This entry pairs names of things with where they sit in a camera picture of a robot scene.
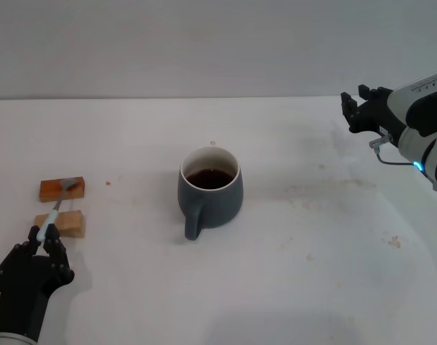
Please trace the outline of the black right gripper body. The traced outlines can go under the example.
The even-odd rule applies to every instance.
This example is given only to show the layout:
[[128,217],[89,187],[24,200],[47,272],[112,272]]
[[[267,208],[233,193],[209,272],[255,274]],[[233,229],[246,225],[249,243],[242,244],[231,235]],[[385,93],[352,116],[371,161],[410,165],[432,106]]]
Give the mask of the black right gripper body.
[[365,101],[358,105],[357,125],[349,125],[349,131],[353,134],[361,132],[374,132],[381,137],[391,136],[391,144],[398,147],[401,134],[407,128],[387,105],[387,100],[392,90],[379,87],[375,89],[373,101]]

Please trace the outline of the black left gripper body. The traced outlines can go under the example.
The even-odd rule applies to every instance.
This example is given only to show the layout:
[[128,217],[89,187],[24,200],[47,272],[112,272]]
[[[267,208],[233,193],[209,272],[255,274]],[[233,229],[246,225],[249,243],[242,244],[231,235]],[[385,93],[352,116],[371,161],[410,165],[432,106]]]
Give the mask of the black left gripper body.
[[51,295],[64,285],[49,256],[10,259],[0,264],[0,334],[38,340]]

